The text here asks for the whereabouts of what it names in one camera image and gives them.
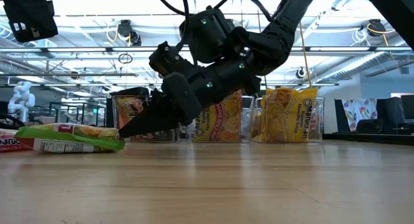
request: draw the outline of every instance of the wooden table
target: wooden table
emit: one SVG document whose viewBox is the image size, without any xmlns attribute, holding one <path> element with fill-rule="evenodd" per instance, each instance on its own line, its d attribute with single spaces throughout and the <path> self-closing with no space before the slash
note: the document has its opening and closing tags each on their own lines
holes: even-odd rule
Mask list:
<svg viewBox="0 0 414 224">
<path fill-rule="evenodd" d="M 0 154 L 0 223 L 413 223 L 414 147 L 134 144 Z"/>
</svg>

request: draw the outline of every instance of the food package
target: food package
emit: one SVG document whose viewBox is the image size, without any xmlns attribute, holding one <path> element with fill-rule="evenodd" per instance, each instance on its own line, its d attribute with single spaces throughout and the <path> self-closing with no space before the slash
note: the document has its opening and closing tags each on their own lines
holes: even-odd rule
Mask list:
<svg viewBox="0 0 414 224">
<path fill-rule="evenodd" d="M 252 138 L 258 142 L 308 142 L 315 89 L 267 89 L 253 114 Z"/>
<path fill-rule="evenodd" d="M 124 127 L 149 105 L 148 96 L 121 95 L 113 97 L 114 123 L 116 128 Z M 178 130 L 158 131 L 131 137 L 131 142 L 174 142 L 178 141 Z"/>
<path fill-rule="evenodd" d="M 45 124 L 23 127 L 16 133 L 26 147 L 51 153 L 93 153 L 122 150 L 118 130 L 80 124 Z"/>
<path fill-rule="evenodd" d="M 241 142 L 242 92 L 202 111 L 194 120 L 193 142 Z"/>
<path fill-rule="evenodd" d="M 0 153 L 29 150 L 14 135 L 17 130 L 0 129 Z"/>
</svg>

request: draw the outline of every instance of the computer monitor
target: computer monitor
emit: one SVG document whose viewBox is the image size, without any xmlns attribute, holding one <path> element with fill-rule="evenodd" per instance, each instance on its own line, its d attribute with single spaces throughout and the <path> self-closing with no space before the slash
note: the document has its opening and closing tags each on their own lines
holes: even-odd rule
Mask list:
<svg viewBox="0 0 414 224">
<path fill-rule="evenodd" d="M 414 95 L 402 95 L 402 108 L 406 119 L 414 119 Z"/>
</svg>

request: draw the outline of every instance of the yellow chip bag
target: yellow chip bag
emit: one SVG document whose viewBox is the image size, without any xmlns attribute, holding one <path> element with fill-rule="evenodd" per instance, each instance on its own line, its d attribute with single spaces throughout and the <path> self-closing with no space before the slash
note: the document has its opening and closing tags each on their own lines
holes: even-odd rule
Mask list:
<svg viewBox="0 0 414 224">
<path fill-rule="evenodd" d="M 195 119 L 194 142 L 240 142 L 242 92 L 214 104 Z"/>
<path fill-rule="evenodd" d="M 259 141 L 307 142 L 316 89 L 267 89 L 261 100 Z"/>
</svg>

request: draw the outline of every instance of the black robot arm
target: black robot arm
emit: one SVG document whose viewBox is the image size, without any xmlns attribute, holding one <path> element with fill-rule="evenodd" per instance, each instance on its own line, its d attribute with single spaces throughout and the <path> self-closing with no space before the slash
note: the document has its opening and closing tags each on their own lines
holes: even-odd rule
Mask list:
<svg viewBox="0 0 414 224">
<path fill-rule="evenodd" d="M 190 124 L 199 113 L 228 95 L 244 89 L 260 90 L 260 78 L 284 64 L 293 46 L 295 31 L 312 0 L 283 0 L 270 24 L 261 32 L 231 29 L 218 8 L 208 7 L 190 17 L 188 44 L 197 61 L 194 66 L 179 55 L 177 47 L 160 44 L 149 57 L 150 66 L 163 77 L 163 93 L 120 130 L 121 137 L 176 128 Z"/>
</svg>

